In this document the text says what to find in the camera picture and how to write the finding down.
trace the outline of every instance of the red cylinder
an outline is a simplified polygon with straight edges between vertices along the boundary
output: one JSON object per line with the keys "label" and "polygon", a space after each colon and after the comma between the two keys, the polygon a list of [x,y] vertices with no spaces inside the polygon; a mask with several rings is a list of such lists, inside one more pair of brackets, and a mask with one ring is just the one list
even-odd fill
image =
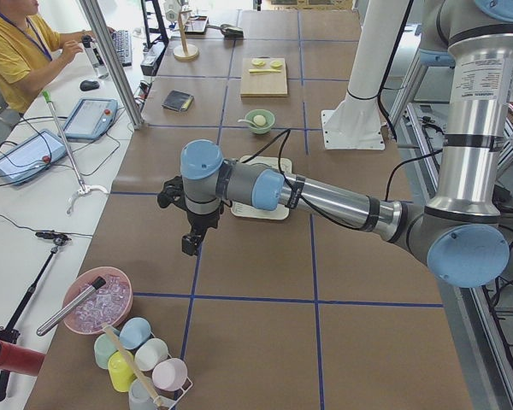
{"label": "red cylinder", "polygon": [[38,376],[45,354],[0,340],[0,369]]}

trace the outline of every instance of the grid table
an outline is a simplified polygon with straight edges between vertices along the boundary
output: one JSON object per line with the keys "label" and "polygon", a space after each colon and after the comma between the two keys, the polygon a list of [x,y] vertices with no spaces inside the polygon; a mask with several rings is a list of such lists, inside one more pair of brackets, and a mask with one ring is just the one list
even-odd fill
{"label": "grid table", "polygon": [[[433,275],[379,237],[296,210],[272,221],[227,209],[198,258],[181,253],[186,216],[160,209],[156,193],[179,174],[192,140],[239,158],[291,128],[284,157],[293,172],[379,198],[400,162],[389,140],[384,151],[323,146],[321,110],[344,99],[357,15],[247,10],[219,22],[243,27],[245,38],[190,37],[200,50],[190,62],[174,59],[172,40],[144,107],[147,126],[133,134],[80,272],[114,266],[130,277],[130,317],[147,318],[188,366],[194,386],[181,410],[472,408]],[[249,56],[286,58],[288,97],[239,96]],[[188,111],[162,108],[173,89],[195,96]],[[269,134],[237,123],[254,108],[275,113]],[[403,173],[391,196],[410,200]],[[57,329],[27,410],[128,408],[95,365],[93,342]]]}

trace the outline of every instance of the yellow shirt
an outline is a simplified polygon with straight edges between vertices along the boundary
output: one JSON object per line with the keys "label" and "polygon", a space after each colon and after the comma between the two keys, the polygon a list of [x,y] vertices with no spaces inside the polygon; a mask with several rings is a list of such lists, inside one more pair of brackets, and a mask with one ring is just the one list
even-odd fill
{"label": "yellow shirt", "polygon": [[[60,48],[61,35],[53,31],[42,17],[31,15],[28,19],[38,31],[48,52]],[[38,36],[31,27],[26,30],[26,34],[41,47]],[[36,44],[0,17],[0,91],[9,106],[20,113],[27,111],[33,96],[24,94],[15,83],[32,70],[45,67],[50,62]]]}

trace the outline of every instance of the white desk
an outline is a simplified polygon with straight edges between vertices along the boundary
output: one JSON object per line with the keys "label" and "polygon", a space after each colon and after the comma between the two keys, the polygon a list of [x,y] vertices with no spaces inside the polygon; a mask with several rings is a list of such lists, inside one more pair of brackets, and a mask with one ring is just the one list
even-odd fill
{"label": "white desk", "polygon": [[[127,67],[126,74],[135,91],[143,79],[138,65]],[[85,53],[78,54],[60,76],[46,87],[56,106],[57,115],[66,116],[81,97],[116,98],[123,104],[111,78],[99,80],[100,88],[95,91],[80,91],[83,79],[94,78],[94,72]],[[50,110],[42,97],[38,97],[26,113],[26,118],[49,116]],[[56,132],[53,120],[32,121],[36,129],[49,128]],[[119,119],[109,130],[109,135],[117,139],[120,148],[93,175],[84,177],[88,185],[102,185],[108,190],[118,172],[125,155],[133,128],[123,109]],[[26,123],[21,123],[11,133],[8,140],[20,142],[31,137],[35,131]],[[72,143],[72,149],[84,144]],[[81,173],[92,172],[98,164],[117,146],[117,142],[101,137],[95,143],[74,152],[74,158]],[[70,165],[67,157],[58,163]],[[69,197],[79,189],[74,171],[66,167],[52,167],[36,179],[21,187],[0,187],[0,214],[6,215],[21,226],[34,229],[92,234],[95,231],[107,196],[102,192],[92,192],[79,198],[74,212],[66,213]],[[18,344],[40,352],[46,352],[54,331],[45,337],[38,337],[36,329],[62,306],[62,298],[80,269],[91,239],[70,236],[66,246],[60,248],[38,283],[36,293],[21,315],[15,329],[21,332]],[[37,277],[42,265],[53,247],[51,241],[34,236],[34,233],[14,227],[0,218],[0,326],[6,326],[27,288]],[[0,410],[23,408],[36,378],[11,373],[8,397],[0,403]]]}

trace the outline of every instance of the blue joint cap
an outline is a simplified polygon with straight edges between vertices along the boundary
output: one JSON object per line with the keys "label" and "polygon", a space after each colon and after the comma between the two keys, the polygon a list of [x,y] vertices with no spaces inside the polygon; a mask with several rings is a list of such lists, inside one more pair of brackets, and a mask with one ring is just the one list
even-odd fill
{"label": "blue joint cap", "polygon": [[420,61],[427,67],[454,67],[454,58],[446,51],[420,49]]}
{"label": "blue joint cap", "polygon": [[449,284],[474,288],[497,278],[509,258],[510,247],[496,228],[462,225],[433,243],[427,253],[427,267]]}
{"label": "blue joint cap", "polygon": [[188,143],[180,153],[180,173],[187,179],[204,179],[215,173],[223,160],[216,143],[198,139]]}
{"label": "blue joint cap", "polygon": [[253,185],[251,198],[253,207],[265,211],[275,210],[280,202],[282,187],[283,175],[271,169],[264,170]]}
{"label": "blue joint cap", "polygon": [[513,23],[513,0],[474,0],[481,11],[493,19]]}

